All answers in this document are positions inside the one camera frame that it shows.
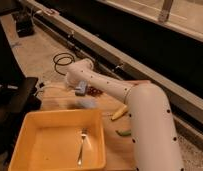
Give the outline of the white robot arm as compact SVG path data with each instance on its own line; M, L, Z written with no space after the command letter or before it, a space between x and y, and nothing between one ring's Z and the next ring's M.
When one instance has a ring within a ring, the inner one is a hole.
M184 171L169 100L159 86L98 74L89 59L68 65L66 72L69 85L86 81L128 106L136 171Z

